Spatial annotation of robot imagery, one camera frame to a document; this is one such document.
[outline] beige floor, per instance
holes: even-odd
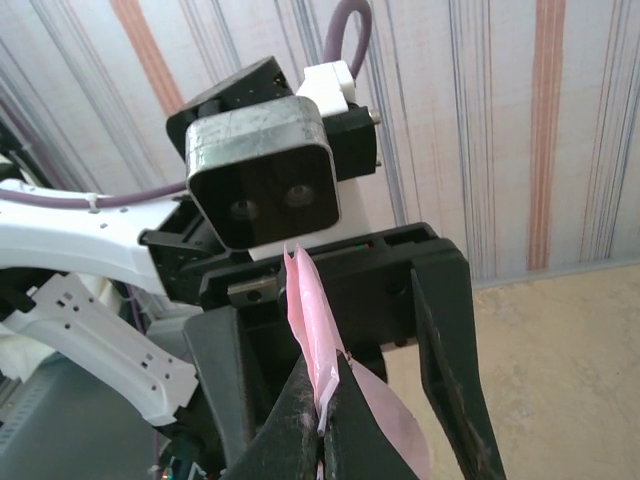
[[[640,478],[640,266],[475,294],[480,375],[510,480]],[[419,382],[390,383],[430,443],[433,480],[462,475]]]

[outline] black plastic part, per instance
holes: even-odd
[[[315,480],[317,429],[313,387],[300,355],[260,433],[223,480]]]
[[[342,354],[338,355],[338,373],[340,384],[329,403],[324,439],[325,478],[417,480],[380,430]]]
[[[20,167],[13,163],[0,163],[0,182],[9,178],[22,180],[23,182],[25,180]]]
[[[350,110],[323,118],[333,153],[338,182],[376,173],[376,132],[369,109],[352,105]]]
[[[467,479],[500,479],[504,470],[479,382],[469,269],[456,246],[426,224],[311,249],[347,350],[418,340],[423,388]],[[229,305],[227,288],[277,274],[281,258],[222,267],[204,275],[201,305]],[[277,395],[300,354],[279,305],[243,309],[265,379]]]
[[[200,387],[194,392],[189,404],[176,411],[175,417],[174,423],[156,427],[156,430],[171,439],[162,457],[196,462],[206,472],[224,469],[222,442]]]
[[[6,268],[0,270],[0,321],[14,311],[27,313],[36,306],[28,294],[33,287],[40,288],[54,274],[41,268]]]
[[[278,62],[264,58],[201,93],[167,119],[167,135],[185,159],[187,128],[199,118],[293,95]]]
[[[377,343],[356,345],[349,350],[349,353],[351,354],[351,358],[360,362],[362,365],[366,365],[367,368],[384,383],[389,381],[387,377],[387,366],[384,363],[380,345]]]
[[[411,272],[422,386],[467,479],[504,479],[478,373],[469,265],[452,252]]]
[[[149,249],[167,296],[190,305],[200,305],[200,283],[206,272],[251,261],[246,252],[226,250],[188,198],[158,230],[144,232],[139,242]]]
[[[264,379],[234,308],[191,317],[183,332],[231,465],[271,410]]]

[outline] camera lens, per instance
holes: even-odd
[[[254,220],[258,216],[258,206],[251,200],[238,200],[231,205],[231,216],[234,220]]]
[[[287,205],[293,208],[306,207],[310,205],[315,199],[316,194],[313,188],[307,185],[296,185],[291,187],[284,197],[284,201]]]

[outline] pink fabric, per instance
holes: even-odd
[[[293,258],[285,251],[284,259],[289,324],[307,362],[322,434],[327,406],[340,382],[336,351],[345,349],[309,254],[298,247]],[[351,366],[380,430],[418,478],[429,480],[429,450],[416,419],[382,380],[355,360]]]

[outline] cable tie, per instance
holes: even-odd
[[[100,209],[98,208],[98,194],[89,192],[87,193],[87,202],[89,202],[89,213],[99,213]]]

